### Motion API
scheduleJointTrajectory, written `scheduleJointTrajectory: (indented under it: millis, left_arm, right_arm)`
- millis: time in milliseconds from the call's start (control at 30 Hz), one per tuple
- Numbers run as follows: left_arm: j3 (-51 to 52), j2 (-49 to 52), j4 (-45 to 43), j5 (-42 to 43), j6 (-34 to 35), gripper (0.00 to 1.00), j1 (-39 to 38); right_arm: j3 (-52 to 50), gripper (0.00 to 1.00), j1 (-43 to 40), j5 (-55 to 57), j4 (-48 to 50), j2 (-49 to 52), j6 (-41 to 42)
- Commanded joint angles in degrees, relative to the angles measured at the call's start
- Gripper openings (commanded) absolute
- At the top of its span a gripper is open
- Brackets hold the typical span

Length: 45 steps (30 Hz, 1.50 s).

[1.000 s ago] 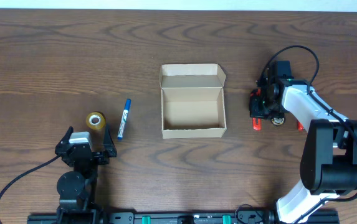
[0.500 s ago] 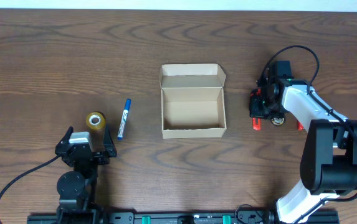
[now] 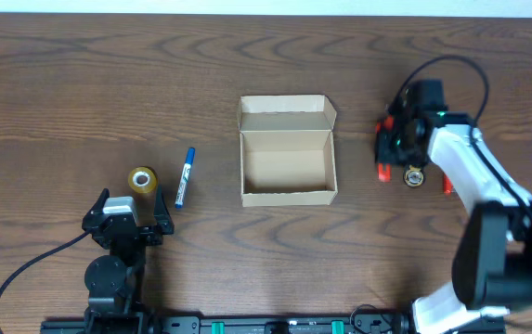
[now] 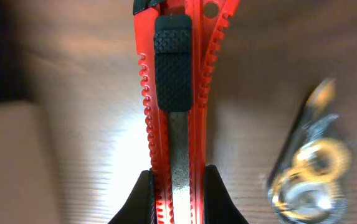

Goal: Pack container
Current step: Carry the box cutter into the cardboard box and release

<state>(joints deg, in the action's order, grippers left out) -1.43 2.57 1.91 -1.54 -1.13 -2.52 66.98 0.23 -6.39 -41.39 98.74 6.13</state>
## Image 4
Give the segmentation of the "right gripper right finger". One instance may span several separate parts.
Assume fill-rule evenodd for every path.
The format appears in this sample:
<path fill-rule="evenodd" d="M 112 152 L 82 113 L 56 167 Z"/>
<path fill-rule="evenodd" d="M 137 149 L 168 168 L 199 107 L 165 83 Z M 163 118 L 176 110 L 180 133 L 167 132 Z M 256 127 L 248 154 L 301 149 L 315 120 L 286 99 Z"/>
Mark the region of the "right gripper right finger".
<path fill-rule="evenodd" d="M 208 165 L 204 174 L 205 224 L 248 224 L 234 205 L 215 165 Z"/>

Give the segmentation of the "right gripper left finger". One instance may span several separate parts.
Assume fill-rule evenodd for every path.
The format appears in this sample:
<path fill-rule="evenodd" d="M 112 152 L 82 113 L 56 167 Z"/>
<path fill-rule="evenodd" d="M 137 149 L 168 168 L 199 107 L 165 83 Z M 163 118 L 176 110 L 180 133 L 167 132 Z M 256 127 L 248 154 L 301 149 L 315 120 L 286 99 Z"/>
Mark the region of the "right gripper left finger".
<path fill-rule="evenodd" d="M 126 202 L 108 224 L 155 224 L 155 203 L 153 172 L 143 170 Z"/>

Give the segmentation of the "black correction tape dispenser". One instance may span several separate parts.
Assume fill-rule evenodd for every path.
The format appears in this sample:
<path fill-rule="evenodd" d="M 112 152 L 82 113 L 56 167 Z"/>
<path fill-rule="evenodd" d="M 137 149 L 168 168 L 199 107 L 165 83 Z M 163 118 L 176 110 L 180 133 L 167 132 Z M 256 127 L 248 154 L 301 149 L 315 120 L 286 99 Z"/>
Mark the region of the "black correction tape dispenser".
<path fill-rule="evenodd" d="M 352 151 L 335 123 L 336 81 L 324 79 L 305 99 L 267 179 L 267 198 L 283 224 L 334 224 L 345 215 Z"/>

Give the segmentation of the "red utility knife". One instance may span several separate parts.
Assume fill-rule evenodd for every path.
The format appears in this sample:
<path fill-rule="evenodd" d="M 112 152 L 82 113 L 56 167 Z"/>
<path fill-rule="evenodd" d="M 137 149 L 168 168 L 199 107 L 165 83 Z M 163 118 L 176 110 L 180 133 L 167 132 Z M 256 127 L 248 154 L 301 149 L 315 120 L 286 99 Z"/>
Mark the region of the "red utility knife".
<path fill-rule="evenodd" d="M 236 0 L 136 0 L 136 51 L 151 162 L 151 221 L 206 223 L 207 103 Z"/>

